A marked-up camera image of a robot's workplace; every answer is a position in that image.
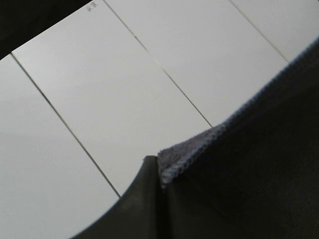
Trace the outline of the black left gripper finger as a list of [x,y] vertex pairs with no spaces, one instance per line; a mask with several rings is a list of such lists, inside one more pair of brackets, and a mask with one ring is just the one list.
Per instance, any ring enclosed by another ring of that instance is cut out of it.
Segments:
[[170,239],[166,197],[161,191],[157,157],[147,156],[122,197],[78,239]]

